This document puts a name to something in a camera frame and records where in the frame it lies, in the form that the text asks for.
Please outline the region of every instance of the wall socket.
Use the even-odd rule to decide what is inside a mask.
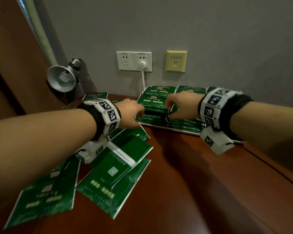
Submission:
[[[151,52],[121,52],[117,51],[118,67],[120,70],[138,70],[138,63],[144,61],[146,68],[144,71],[152,71]]]

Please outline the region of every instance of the desk surface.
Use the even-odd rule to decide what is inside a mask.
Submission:
[[[176,132],[148,127],[145,130],[151,137],[147,142],[154,147],[147,155],[151,163],[115,220],[76,192],[73,210],[32,220],[3,233],[209,233],[187,184],[164,158],[160,139]],[[293,234],[293,185],[289,181],[242,145],[216,156],[199,137],[180,135],[191,151],[201,154],[265,233]],[[79,180],[89,171],[82,164]],[[15,200],[0,209],[0,232],[14,203]]]

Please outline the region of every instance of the gray wall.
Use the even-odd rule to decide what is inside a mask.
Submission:
[[[137,96],[139,72],[116,51],[151,51],[148,85],[221,86],[293,107],[293,0],[43,0],[67,59],[82,58],[98,91]],[[187,50],[186,73],[166,73]]]

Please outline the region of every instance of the beige wall plate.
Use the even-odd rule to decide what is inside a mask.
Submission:
[[[166,71],[185,72],[187,54],[187,51],[167,51]]]

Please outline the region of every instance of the wooden desk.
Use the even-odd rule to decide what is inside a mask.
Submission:
[[[32,220],[3,233],[209,233],[187,184],[164,158],[161,139],[175,132],[148,127],[145,130],[151,137],[147,142],[154,147],[147,155],[152,161],[115,220],[76,192],[72,211]],[[265,233],[293,234],[293,185],[289,181],[242,145],[216,156],[199,137],[180,134],[180,139],[189,150],[201,154]],[[79,180],[89,170],[82,164]],[[0,209],[0,232],[14,202]]]

